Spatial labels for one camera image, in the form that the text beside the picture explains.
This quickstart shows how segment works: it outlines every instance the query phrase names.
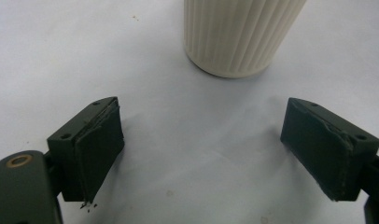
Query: cream plastic container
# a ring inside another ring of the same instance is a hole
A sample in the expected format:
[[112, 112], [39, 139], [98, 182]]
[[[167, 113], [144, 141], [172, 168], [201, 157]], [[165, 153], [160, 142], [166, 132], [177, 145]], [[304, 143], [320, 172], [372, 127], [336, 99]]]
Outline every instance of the cream plastic container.
[[189, 58], [219, 77], [259, 74], [270, 63], [306, 0], [185, 0]]

